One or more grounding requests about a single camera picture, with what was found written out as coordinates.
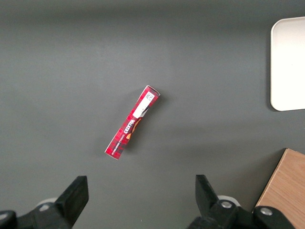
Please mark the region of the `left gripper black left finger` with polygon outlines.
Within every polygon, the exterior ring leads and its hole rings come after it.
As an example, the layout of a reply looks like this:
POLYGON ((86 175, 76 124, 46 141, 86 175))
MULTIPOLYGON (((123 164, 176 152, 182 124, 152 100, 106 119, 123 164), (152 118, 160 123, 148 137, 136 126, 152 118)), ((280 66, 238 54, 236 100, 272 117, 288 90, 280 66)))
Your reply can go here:
POLYGON ((89 200, 86 176, 78 176, 54 201, 39 204, 23 216, 0 212, 2 229, 71 229, 89 200))

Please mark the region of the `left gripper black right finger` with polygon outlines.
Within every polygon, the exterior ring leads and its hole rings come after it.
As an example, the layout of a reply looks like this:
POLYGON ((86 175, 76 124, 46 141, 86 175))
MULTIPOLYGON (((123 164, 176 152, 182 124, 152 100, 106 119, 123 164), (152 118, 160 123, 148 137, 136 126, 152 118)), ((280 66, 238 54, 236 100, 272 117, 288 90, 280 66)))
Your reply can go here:
POLYGON ((189 229, 293 229, 293 224, 278 209, 258 206, 252 212, 229 199, 220 199, 205 175, 195 177, 195 197, 201 216, 189 229))

